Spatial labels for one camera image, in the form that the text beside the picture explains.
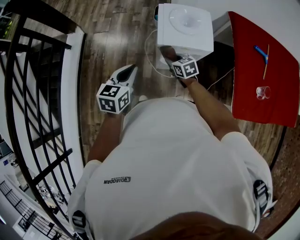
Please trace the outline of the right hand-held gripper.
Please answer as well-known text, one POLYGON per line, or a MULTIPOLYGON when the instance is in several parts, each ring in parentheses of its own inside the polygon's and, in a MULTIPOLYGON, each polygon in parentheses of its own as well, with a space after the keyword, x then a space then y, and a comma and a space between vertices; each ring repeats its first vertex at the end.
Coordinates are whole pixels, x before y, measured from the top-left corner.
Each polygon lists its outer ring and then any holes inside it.
POLYGON ((197 75, 199 74, 199 70, 196 60, 192 56, 181 58, 176 62, 173 62, 169 58, 164 59, 169 67, 172 77, 176 77, 184 88, 187 86, 182 81, 183 79, 193 78, 198 81, 197 75))

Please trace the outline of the dark stair railing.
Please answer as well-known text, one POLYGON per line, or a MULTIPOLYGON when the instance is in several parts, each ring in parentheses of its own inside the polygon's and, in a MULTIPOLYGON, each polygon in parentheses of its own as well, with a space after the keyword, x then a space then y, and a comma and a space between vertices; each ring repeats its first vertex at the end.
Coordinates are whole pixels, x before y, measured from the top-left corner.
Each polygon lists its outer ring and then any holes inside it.
POLYGON ((69 198, 83 172, 79 88, 85 33, 42 0, 8 0, 17 17, 0 40, 1 134, 33 198, 20 198, 67 240, 86 240, 71 226, 69 198))

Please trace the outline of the blue handled window squeegee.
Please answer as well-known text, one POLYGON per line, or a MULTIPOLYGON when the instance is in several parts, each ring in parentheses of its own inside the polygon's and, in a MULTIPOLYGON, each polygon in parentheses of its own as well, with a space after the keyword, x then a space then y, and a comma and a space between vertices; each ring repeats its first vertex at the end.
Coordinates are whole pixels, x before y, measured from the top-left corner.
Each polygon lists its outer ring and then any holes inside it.
POLYGON ((265 67, 264 67, 264 72, 263 72, 263 77, 262 78, 265 79, 266 72, 267 72, 268 61, 269 61, 270 45, 268 44, 266 53, 260 47, 258 47, 257 45, 254 45, 254 49, 258 53, 260 53, 263 57, 265 67))

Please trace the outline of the red tablecloth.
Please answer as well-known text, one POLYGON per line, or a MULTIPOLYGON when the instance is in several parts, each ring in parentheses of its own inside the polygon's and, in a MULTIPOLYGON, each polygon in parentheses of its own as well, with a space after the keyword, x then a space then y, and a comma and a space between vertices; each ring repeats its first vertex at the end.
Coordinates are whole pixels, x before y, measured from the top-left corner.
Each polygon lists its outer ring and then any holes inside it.
POLYGON ((247 18, 230 11, 233 33, 234 85, 232 113, 237 119, 295 127, 300 101, 300 66, 274 37, 247 18), (270 45, 265 79, 263 57, 270 45), (269 86, 269 99, 258 100, 256 88, 269 86))

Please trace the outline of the person's right forearm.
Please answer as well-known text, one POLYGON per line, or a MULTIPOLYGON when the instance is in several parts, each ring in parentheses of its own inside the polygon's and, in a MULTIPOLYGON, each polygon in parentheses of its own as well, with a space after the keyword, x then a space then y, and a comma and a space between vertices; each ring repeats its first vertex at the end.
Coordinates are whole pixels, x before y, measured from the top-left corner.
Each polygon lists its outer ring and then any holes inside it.
POLYGON ((195 78, 182 80, 186 85, 201 117, 221 140, 230 132, 240 132, 237 121, 229 109, 211 95, 195 78))

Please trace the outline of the black metal balcony railing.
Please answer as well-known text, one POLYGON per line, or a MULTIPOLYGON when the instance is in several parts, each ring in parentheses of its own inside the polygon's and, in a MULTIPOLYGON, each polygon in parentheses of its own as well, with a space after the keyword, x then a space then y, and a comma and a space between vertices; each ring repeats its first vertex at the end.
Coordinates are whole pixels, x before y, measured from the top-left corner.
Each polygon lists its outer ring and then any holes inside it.
POLYGON ((33 238, 37 236, 38 240, 67 240, 52 222, 44 219, 26 205, 5 181, 0 183, 0 192, 21 216, 21 219, 17 222, 17 227, 24 232, 24 237, 33 238))

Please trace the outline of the person's left forearm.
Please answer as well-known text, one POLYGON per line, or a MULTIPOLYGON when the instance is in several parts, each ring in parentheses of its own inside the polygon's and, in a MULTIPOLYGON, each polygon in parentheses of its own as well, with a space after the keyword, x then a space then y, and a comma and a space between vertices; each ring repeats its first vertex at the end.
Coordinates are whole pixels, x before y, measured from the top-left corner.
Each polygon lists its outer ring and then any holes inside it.
POLYGON ((99 133, 88 154, 87 162, 98 160, 102 163, 105 161, 120 143, 122 123, 122 114, 105 114, 99 133))

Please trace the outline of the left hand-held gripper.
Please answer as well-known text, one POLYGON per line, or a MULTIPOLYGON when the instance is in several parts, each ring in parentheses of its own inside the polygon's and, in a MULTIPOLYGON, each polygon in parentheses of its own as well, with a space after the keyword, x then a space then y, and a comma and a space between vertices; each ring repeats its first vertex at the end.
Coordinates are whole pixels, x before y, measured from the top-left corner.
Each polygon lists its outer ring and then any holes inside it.
POLYGON ((120 114, 131 103, 133 84, 137 75, 137 65, 123 66, 111 75, 115 82, 102 83, 96 94, 100 111, 120 114))

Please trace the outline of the clear glass cup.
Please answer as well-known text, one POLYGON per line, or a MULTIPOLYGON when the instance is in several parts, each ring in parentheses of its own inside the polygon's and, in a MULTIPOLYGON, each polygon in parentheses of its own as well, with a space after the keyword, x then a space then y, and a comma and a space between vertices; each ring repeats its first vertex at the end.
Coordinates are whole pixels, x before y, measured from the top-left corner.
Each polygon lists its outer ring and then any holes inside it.
POLYGON ((262 86, 256 88, 256 97, 258 100, 269 99, 271 96, 271 90, 269 86, 262 86))

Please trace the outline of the person's white t-shirt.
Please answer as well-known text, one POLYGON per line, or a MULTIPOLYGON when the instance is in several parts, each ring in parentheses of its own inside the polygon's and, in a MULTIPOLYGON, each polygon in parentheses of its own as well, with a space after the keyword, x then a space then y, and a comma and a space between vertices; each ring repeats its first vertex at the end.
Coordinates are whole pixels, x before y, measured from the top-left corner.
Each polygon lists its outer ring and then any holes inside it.
POLYGON ((186 212, 253 231, 272 192, 268 164, 242 133, 219 140, 193 103, 168 97, 126 115, 120 144, 86 164, 67 211, 90 240, 128 240, 186 212))

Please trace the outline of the white printed board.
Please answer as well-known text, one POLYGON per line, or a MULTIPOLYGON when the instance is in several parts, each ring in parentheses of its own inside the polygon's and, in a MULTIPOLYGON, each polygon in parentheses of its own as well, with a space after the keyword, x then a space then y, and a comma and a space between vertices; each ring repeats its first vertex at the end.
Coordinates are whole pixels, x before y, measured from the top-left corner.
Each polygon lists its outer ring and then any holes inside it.
POLYGON ((268 217, 274 210, 275 204, 278 202, 278 200, 274 200, 269 207, 266 208, 265 212, 261 215, 261 218, 268 217))

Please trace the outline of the white water dispenser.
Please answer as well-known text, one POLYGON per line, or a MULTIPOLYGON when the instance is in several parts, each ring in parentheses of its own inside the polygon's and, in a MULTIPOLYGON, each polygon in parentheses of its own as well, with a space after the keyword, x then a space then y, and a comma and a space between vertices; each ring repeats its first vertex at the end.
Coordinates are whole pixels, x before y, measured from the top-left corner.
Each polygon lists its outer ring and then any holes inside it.
POLYGON ((200 60, 214 51, 213 27, 208 11, 180 4, 159 4, 157 47, 171 46, 182 56, 200 60))

